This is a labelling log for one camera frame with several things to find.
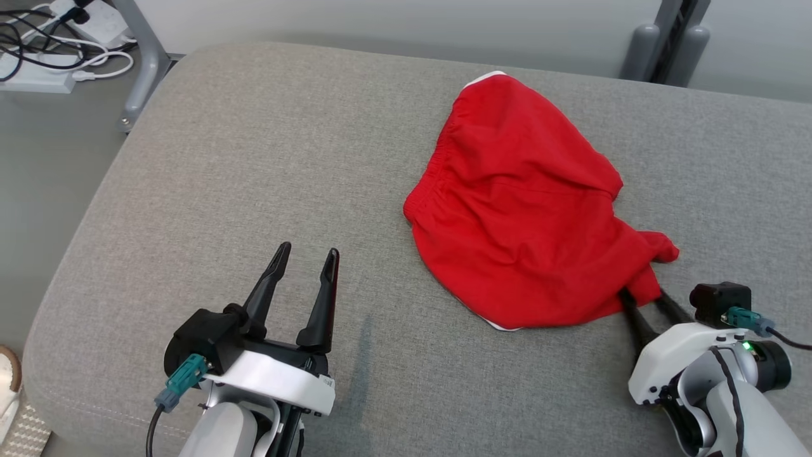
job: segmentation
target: white panel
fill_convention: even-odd
[[[166,52],[274,40],[618,76],[659,0],[136,0]]]
[[[812,2],[711,0],[689,87],[812,102]]]

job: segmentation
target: shoe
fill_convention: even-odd
[[[6,441],[11,422],[19,408],[19,390],[23,384],[22,367],[11,349],[0,346],[0,444]]]

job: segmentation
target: gray fabric surface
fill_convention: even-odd
[[[622,316],[500,333],[418,256],[401,206],[456,95],[492,69],[272,43],[181,61],[39,311],[24,362],[43,418],[108,455],[142,455],[172,332],[198,307],[244,300],[289,240],[276,339],[295,339],[328,249],[342,255],[338,398],[330,417],[306,418],[305,455],[680,455],[664,413],[629,397]],[[812,106],[502,69],[614,163],[619,216],[682,249],[655,269],[684,306],[699,282],[739,281],[812,340]],[[793,383],[768,397],[812,448],[812,357],[789,352]],[[161,420],[157,456],[179,451],[200,401]]]

